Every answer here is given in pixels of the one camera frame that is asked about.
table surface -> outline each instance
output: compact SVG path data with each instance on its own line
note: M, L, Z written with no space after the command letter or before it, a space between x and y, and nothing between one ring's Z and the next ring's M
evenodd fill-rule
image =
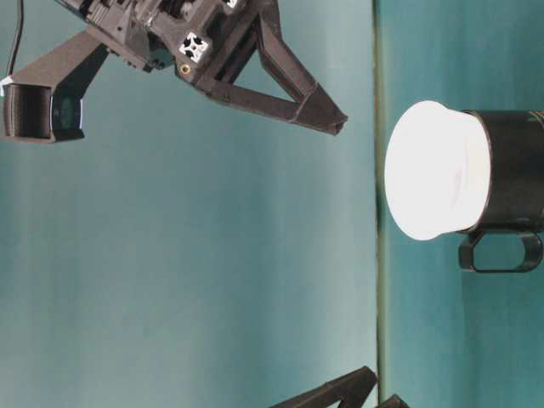
M25 3L18 67L82 28ZM1 406L270 406L376 368L371 5L280 7L337 138L110 57L83 141L0 143ZM276 90L256 60L241 80Z
M540 0L378 0L378 168L394 124L419 100L541 109L543 15ZM384 394L418 408L542 406L543 268L462 273L462 236L411 241L394 225L382 188L379 195ZM515 264L520 247L489 240L479 261Z

white lid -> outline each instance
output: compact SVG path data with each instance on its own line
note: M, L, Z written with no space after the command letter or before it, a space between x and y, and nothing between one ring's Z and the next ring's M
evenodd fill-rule
M420 102L400 118L389 141L389 209L416 240L469 229L485 209L490 172L489 143L479 119Z

cable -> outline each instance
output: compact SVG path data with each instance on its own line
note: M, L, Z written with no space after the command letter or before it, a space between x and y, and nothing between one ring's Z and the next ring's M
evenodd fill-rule
M17 28L15 29L14 45L11 48L11 54L8 61L8 73L6 77L9 77L14 73L15 60L17 59L17 53L19 52L20 39L23 36L23 25L25 24L25 5L23 0L17 0Z

teal backdrop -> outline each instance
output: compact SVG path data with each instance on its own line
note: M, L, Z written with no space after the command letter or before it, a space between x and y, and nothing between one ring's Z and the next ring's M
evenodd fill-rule
M25 3L19 68L83 27ZM371 2L280 6L337 138L110 57L83 141L0 142L0 406L266 407L376 368ZM242 79L275 92L256 61Z
M542 1L376 5L380 177L394 124L419 100L453 109L544 105ZM543 406L543 268L462 273L462 236L410 240L394 225L381 187L379 194L383 394L397 392L418 408ZM477 255L482 264L513 266L520 245L489 240Z

black plastic bracket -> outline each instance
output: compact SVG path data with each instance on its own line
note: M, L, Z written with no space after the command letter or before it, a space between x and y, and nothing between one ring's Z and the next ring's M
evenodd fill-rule
M511 274L527 273L535 269L542 261L544 250L542 241L538 234L530 231L518 232L516 234L524 244L525 255L523 262L514 269L479 269L475 266L474 251L485 235L491 234L487 231L474 231L468 234L467 239L459 246L459 264L466 272L477 272L480 274Z
M293 101L234 83L255 51ZM178 69L178 75L184 73ZM227 106L336 135L348 120L282 39L277 0L249 2L194 86Z
M410 408L398 395L392 396L387 401L383 402L378 408Z
M82 98L107 55L82 31L3 80L4 135L38 143L82 139Z
M328 408L338 402L338 408L361 408L376 383L376 375L364 367L271 408Z

